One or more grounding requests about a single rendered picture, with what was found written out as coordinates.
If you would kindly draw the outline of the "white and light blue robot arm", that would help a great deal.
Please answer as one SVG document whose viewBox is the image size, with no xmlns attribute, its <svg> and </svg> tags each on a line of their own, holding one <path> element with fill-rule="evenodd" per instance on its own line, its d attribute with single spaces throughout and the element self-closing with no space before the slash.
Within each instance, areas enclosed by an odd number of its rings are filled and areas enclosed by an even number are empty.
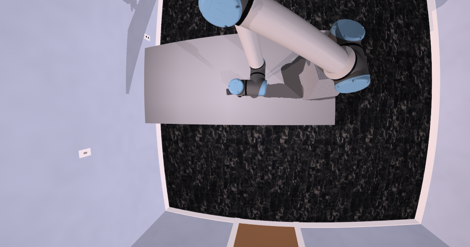
<svg viewBox="0 0 470 247">
<path fill-rule="evenodd" d="M 198 4 L 211 24 L 235 25 L 249 62 L 250 80 L 231 80 L 227 95 L 266 94 L 266 62 L 258 34 L 317 65 L 339 93 L 356 92 L 370 84 L 361 45 L 365 29 L 356 21 L 336 21 L 327 36 L 275 0 L 199 0 Z"/>
</svg>

